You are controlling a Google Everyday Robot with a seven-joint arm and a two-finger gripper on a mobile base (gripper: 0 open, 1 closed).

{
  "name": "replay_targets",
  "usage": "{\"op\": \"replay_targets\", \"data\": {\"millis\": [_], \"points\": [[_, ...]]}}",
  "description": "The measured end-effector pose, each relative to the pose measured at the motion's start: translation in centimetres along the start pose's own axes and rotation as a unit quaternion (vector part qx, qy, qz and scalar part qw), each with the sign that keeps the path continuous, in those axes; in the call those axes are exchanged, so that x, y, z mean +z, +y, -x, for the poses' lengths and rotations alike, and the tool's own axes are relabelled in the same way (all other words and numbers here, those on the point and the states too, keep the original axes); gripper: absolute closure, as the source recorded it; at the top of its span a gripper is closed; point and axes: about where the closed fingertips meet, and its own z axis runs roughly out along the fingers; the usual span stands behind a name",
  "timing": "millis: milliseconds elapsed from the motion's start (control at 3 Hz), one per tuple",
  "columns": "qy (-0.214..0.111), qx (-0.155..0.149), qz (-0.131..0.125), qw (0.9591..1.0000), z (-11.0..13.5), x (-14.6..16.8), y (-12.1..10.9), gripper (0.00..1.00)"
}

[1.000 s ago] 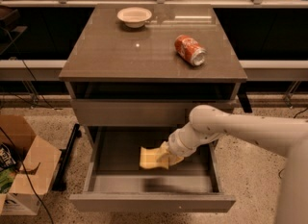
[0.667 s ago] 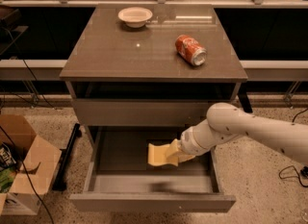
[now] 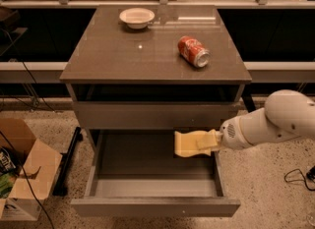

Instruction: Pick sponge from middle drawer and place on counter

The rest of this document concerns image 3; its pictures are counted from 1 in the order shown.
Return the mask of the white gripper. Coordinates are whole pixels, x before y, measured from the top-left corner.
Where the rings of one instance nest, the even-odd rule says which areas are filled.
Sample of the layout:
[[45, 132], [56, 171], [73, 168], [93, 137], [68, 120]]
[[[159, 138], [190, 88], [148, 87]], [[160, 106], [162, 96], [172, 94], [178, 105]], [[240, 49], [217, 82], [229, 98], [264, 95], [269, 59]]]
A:
[[202, 132], [197, 138], [199, 150], [217, 149], [221, 144], [231, 149], [246, 149], [251, 146], [241, 131], [239, 116], [224, 121], [220, 131]]

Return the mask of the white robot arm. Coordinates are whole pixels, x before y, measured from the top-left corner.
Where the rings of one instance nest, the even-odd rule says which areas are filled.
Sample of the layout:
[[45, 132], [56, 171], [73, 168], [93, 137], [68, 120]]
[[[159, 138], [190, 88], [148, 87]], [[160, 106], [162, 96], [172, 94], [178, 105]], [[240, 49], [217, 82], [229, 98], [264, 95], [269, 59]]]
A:
[[262, 143], [281, 143], [297, 138], [315, 138], [315, 102], [294, 90], [270, 94], [265, 105], [222, 123], [196, 141], [199, 150], [246, 149]]

